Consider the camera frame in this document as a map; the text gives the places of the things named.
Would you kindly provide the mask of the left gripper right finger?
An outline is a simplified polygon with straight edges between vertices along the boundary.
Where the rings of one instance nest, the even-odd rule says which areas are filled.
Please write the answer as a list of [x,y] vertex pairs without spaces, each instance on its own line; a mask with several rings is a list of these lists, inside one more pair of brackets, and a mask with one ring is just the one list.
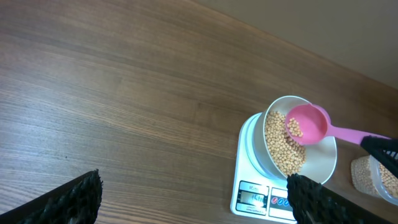
[[304,175],[287,178],[287,200],[298,224],[389,224]]

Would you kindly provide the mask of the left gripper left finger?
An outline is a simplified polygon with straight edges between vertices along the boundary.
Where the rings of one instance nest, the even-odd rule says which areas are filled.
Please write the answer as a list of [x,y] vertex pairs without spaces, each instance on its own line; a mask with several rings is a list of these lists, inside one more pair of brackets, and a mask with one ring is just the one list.
[[103,181],[89,171],[20,207],[1,215],[3,224],[94,224],[100,209]]

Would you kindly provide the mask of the pink plastic measuring scoop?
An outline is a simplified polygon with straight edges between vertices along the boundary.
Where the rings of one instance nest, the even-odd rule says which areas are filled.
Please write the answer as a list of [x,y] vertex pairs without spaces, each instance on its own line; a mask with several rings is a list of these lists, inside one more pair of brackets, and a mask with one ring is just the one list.
[[285,118],[287,134],[300,145],[318,144],[326,137],[335,137],[357,145],[367,136],[388,139],[379,134],[335,127],[326,110],[311,103],[292,108]]

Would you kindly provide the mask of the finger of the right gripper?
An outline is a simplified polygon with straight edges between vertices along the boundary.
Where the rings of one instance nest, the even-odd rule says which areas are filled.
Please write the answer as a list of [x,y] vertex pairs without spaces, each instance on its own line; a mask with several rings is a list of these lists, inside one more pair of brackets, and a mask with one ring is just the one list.
[[397,177],[397,139],[365,136],[360,146]]

